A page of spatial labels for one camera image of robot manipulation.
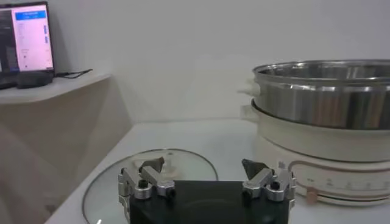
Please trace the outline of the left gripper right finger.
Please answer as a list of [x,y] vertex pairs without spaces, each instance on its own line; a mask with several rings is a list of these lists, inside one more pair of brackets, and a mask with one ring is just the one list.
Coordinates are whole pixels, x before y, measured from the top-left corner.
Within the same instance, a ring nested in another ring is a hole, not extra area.
[[276,173],[265,163],[242,159],[241,164],[248,180],[243,182],[242,196],[247,204],[261,198],[263,194],[269,201],[287,201],[289,207],[296,203],[296,177],[292,171],[282,169]]

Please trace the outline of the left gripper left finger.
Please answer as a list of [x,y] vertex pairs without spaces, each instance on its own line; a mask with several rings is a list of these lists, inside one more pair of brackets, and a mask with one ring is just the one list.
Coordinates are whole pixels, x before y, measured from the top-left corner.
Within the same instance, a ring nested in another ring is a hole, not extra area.
[[146,160],[137,169],[122,168],[118,174],[118,200],[123,206],[126,219],[130,219],[130,199],[148,200],[155,189],[157,195],[165,199],[176,196],[176,186],[172,179],[161,174],[165,163],[163,157]]

